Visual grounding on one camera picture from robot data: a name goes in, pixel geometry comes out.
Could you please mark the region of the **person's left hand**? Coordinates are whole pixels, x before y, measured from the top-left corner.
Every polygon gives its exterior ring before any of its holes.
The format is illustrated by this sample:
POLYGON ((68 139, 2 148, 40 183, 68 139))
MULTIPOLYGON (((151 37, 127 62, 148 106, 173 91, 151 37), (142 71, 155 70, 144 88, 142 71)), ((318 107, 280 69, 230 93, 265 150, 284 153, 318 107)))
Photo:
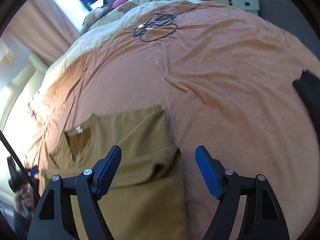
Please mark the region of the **person's left hand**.
POLYGON ((15 192, 14 209, 26 219, 31 217, 34 210, 34 202, 28 190, 21 189, 15 192))

